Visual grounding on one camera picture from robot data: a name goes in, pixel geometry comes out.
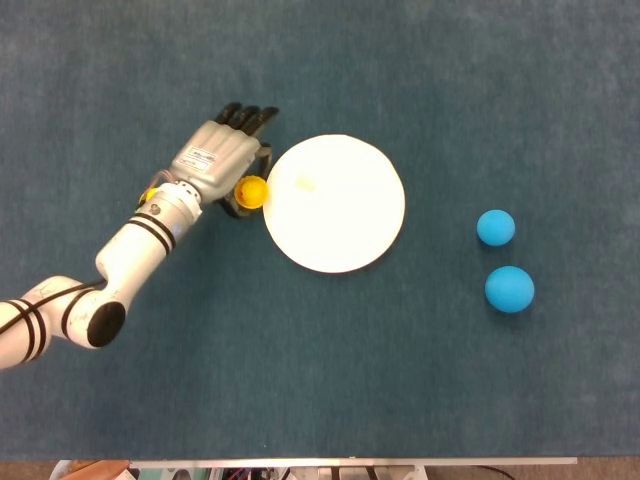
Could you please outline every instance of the table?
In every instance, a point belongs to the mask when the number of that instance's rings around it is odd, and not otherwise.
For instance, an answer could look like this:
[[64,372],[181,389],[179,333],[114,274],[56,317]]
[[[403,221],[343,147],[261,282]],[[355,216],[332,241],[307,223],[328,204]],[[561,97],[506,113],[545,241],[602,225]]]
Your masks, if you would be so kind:
[[[407,213],[379,262],[329,276],[211,208],[111,345],[0,373],[0,457],[640,454],[639,24],[631,0],[5,0],[3,297],[95,278],[230,100],[281,108],[276,157],[373,143]],[[475,237],[489,208],[507,248]],[[483,296],[505,264],[536,281],[518,317]]]

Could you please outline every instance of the white robotic arm segment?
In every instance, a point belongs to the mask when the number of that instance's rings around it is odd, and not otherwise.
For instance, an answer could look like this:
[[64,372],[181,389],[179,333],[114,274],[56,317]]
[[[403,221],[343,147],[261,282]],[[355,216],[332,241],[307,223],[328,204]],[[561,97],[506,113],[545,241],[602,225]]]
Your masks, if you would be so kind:
[[[198,220],[200,205],[227,201],[256,154],[270,163],[270,148],[255,136],[277,112],[231,103],[205,122],[171,164],[176,181],[157,188],[98,253],[104,280],[51,277],[22,298],[0,302],[0,369],[34,360],[52,335],[87,348],[111,342],[135,294]],[[242,214],[238,208],[232,210]]]

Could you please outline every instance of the blue ball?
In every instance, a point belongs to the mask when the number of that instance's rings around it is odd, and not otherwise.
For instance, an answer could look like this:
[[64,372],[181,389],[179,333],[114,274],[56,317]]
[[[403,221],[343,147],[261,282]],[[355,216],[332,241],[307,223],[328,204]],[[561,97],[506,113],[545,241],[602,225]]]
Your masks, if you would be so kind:
[[499,247],[508,243],[516,232],[516,222],[504,210],[484,212],[476,225],[478,237],[487,245]]
[[487,278],[484,293],[489,303],[504,313],[517,313],[527,308],[535,294],[533,280],[518,267],[500,267]]

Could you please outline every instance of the robot finger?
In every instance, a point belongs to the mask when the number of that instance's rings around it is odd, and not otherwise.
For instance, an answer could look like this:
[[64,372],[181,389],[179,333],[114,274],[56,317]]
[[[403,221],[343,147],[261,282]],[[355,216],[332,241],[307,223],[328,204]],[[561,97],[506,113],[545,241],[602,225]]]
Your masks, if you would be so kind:
[[218,116],[213,121],[219,123],[220,125],[223,125],[227,123],[229,119],[233,117],[233,114],[240,110],[240,108],[242,108],[241,103],[231,102],[220,111]]
[[267,107],[260,113],[252,116],[242,127],[242,131],[247,135],[256,136],[262,130],[269,120],[275,117],[280,110],[276,107]]
[[231,119],[228,122],[228,125],[231,128],[240,129],[242,128],[244,123],[247,121],[247,119],[251,117],[254,113],[257,113],[258,111],[260,111],[260,107],[257,107],[255,105],[244,107],[242,110],[236,112],[236,114],[233,117],[231,117]]

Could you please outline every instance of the paper plate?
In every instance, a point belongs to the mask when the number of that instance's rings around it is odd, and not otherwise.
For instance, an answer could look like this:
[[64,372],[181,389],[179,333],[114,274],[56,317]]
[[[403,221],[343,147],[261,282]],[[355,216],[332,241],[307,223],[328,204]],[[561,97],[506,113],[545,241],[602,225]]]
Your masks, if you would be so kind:
[[322,135],[275,164],[264,205],[267,229],[294,262],[326,273],[356,270],[393,243],[404,189],[389,159],[347,135]]

